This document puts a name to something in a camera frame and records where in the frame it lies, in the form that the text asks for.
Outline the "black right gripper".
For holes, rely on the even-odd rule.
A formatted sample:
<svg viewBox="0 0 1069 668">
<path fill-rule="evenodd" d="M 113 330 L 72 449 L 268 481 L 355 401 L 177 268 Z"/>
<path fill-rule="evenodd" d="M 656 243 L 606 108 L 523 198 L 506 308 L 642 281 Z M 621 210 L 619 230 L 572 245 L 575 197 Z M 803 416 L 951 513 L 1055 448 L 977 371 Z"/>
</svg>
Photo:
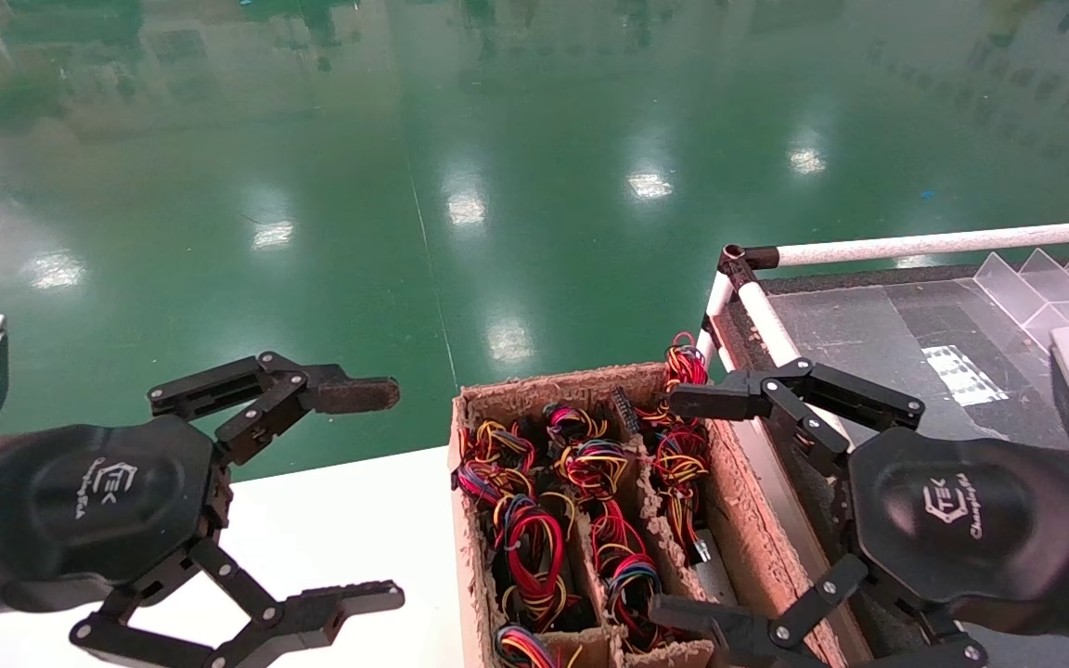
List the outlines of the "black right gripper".
<svg viewBox="0 0 1069 668">
<path fill-rule="evenodd" d="M 667 406 L 683 418 L 792 423 L 819 473 L 845 470 L 856 550 L 904 608 L 997 633 L 1069 637 L 1068 453 L 923 436 L 908 430 L 920 426 L 920 399 L 806 358 L 769 373 L 734 369 L 716 385 L 679 384 Z M 818 410 L 883 432 L 850 453 Z M 777 619 L 667 595 L 650 601 L 649 616 L 712 638 L 729 667 L 824 667 L 807 635 L 870 580 L 870 563 L 845 555 Z M 988 665 L 983 644 L 945 613 L 915 618 L 926 646 L 867 667 Z"/>
</svg>

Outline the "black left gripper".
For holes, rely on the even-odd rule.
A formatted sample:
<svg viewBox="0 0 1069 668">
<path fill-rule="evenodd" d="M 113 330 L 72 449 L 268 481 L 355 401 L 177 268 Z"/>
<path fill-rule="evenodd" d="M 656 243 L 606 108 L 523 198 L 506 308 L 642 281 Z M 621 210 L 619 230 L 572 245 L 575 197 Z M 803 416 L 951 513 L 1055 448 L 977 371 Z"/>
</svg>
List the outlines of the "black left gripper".
<svg viewBox="0 0 1069 668">
<path fill-rule="evenodd" d="M 0 436 L 0 613 L 68 611 L 105 599 L 69 634 L 99 661 L 270 667 L 330 647 L 353 616 L 403 608 L 394 581 L 272 599 L 213 542 L 233 498 L 224 465 L 247 464 L 309 413 L 385 411 L 400 397 L 392 377 L 352 378 L 340 366 L 264 352 L 149 389 L 151 413 L 161 417 L 144 424 Z M 213 442 L 187 423 L 234 406 L 241 411 Z M 233 638 L 212 648 L 131 627 L 146 600 L 169 596 L 196 572 L 249 617 Z"/>
</svg>

